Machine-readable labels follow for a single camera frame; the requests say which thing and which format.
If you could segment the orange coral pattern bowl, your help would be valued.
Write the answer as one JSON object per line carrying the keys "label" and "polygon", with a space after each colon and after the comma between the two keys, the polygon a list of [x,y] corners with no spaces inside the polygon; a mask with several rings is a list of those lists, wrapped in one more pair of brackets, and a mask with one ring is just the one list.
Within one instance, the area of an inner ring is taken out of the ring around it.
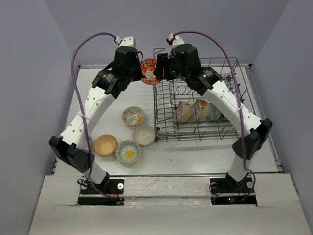
{"label": "orange coral pattern bowl", "polygon": [[147,58],[144,59],[141,63],[141,71],[144,77],[141,81],[146,85],[156,85],[160,83],[160,81],[153,74],[157,65],[157,60],[155,58]]}

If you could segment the leaf and flower pattern bowl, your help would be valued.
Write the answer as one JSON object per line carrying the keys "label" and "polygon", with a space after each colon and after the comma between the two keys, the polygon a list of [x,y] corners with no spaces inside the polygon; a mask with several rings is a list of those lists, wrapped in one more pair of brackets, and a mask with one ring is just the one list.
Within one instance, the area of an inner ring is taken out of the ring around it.
{"label": "leaf and flower pattern bowl", "polygon": [[144,118],[144,111],[137,106],[127,107],[122,112],[122,121],[128,126],[137,126],[144,120]]}

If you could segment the plain white bowl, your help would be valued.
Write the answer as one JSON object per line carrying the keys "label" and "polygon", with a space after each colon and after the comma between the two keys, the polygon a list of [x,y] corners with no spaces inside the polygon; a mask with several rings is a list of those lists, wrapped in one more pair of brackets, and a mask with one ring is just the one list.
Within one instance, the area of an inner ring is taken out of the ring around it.
{"label": "plain white bowl", "polygon": [[203,122],[211,115],[211,104],[204,99],[197,99],[195,103],[195,117],[197,122]]}

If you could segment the mint green bowl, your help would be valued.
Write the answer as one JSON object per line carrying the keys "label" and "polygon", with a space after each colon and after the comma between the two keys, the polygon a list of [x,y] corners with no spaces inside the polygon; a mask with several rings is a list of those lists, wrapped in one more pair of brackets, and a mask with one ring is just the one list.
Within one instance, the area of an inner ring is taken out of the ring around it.
{"label": "mint green bowl", "polygon": [[209,120],[211,122],[221,121],[224,119],[224,115],[221,111],[211,103],[211,114],[209,115]]}

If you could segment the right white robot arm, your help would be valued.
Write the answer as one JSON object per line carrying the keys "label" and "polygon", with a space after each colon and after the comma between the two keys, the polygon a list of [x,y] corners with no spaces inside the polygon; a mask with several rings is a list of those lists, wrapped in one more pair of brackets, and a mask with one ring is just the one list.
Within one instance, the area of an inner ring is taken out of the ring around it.
{"label": "right white robot arm", "polygon": [[210,66],[202,66],[198,51],[191,44],[176,46],[170,53],[160,53],[153,74],[158,80],[180,79],[211,102],[233,125],[239,139],[233,143],[235,153],[224,185],[231,192],[238,191],[249,174],[255,154],[262,148],[273,127],[270,119],[261,119],[232,93],[221,75]]}

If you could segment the small patterned bowl under arm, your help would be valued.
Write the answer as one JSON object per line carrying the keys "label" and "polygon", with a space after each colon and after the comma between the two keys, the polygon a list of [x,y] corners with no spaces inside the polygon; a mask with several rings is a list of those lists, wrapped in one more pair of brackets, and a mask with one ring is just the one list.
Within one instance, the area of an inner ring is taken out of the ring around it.
{"label": "small patterned bowl under arm", "polygon": [[86,150],[86,151],[89,151],[89,147],[92,147],[92,144],[93,144],[93,140],[92,140],[92,137],[90,136],[90,137],[89,137],[89,144],[86,145],[85,150]]}

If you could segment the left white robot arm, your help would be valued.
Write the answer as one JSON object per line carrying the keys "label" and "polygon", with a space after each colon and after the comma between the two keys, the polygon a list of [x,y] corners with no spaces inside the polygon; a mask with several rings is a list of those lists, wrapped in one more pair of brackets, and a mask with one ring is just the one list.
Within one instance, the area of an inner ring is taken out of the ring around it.
{"label": "left white robot arm", "polygon": [[85,102],[69,126],[58,136],[52,136],[49,145],[56,156],[90,180],[97,193],[108,189],[110,176],[94,160],[89,136],[107,108],[133,81],[143,78],[138,57],[132,46],[120,46],[114,60],[102,69],[92,82]]}

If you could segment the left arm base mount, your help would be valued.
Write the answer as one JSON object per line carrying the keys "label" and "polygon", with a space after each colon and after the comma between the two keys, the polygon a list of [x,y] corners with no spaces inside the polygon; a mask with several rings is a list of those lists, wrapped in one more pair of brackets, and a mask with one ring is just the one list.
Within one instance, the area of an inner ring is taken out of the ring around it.
{"label": "left arm base mount", "polygon": [[105,189],[98,185],[93,187],[86,177],[77,180],[80,186],[77,203],[82,206],[123,206],[124,177],[110,177],[109,184]]}

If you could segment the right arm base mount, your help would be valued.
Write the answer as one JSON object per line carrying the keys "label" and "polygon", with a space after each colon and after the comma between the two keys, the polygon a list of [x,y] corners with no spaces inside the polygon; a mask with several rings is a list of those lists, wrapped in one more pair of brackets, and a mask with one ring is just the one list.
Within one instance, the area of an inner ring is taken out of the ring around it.
{"label": "right arm base mount", "polygon": [[253,183],[250,176],[236,186],[227,185],[226,178],[210,178],[208,189],[211,193],[211,204],[213,206],[257,205]]}

